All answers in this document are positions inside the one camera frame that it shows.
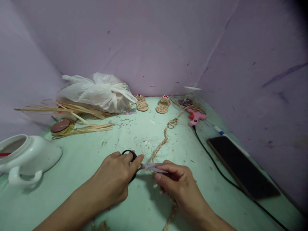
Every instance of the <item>hot glue gun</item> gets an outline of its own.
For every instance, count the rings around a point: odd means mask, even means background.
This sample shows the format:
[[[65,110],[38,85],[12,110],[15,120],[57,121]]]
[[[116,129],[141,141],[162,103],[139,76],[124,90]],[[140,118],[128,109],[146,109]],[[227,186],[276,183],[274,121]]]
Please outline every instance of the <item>hot glue gun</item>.
[[[206,118],[206,115],[202,114],[199,111],[195,111],[191,108],[186,109],[186,111],[188,111],[191,115],[189,116],[189,118],[192,118],[192,121],[188,123],[189,126],[196,126],[198,120],[204,120]]]

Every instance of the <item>straw sandal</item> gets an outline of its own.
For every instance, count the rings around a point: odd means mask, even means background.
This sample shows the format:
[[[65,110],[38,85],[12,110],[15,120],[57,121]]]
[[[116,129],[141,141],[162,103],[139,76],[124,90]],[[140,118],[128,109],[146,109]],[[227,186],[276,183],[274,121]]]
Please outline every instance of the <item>straw sandal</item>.
[[[156,111],[160,114],[165,114],[168,111],[169,105],[171,104],[168,96],[163,96],[158,101],[158,106],[156,107]]]
[[[147,111],[149,109],[149,105],[147,104],[147,101],[145,97],[142,95],[138,94],[136,96],[137,101],[137,110],[138,111]]]

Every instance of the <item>pot handle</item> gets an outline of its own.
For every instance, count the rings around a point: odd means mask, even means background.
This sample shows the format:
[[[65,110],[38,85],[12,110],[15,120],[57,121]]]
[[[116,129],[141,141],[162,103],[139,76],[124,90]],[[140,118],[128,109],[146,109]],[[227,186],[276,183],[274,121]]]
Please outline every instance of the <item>pot handle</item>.
[[[42,177],[43,171],[37,171],[31,180],[29,181],[23,180],[20,178],[19,169],[20,169],[20,166],[16,166],[10,170],[9,172],[9,183],[10,184],[30,186],[30,185],[37,183]]]

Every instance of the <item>purple backdrop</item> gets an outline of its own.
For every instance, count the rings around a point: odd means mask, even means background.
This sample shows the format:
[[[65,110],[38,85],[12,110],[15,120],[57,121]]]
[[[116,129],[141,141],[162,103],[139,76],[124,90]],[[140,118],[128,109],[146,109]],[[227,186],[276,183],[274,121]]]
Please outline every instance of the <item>purple backdrop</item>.
[[[61,73],[35,44],[10,0],[0,1],[0,43],[0,140],[41,134],[50,117],[29,117],[13,108],[54,98],[62,87]]]
[[[197,84],[237,2],[14,0],[63,74],[113,74],[145,96]]]
[[[198,87],[251,156],[304,207],[308,58],[296,13],[287,2],[240,1]]]

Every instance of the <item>black phone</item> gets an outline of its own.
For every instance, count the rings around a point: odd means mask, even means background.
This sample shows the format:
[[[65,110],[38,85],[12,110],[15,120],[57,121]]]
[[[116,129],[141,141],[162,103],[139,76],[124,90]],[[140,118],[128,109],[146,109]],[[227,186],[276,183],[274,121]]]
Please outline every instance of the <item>black phone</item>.
[[[253,200],[279,196],[279,190],[225,136],[207,140],[240,188]]]

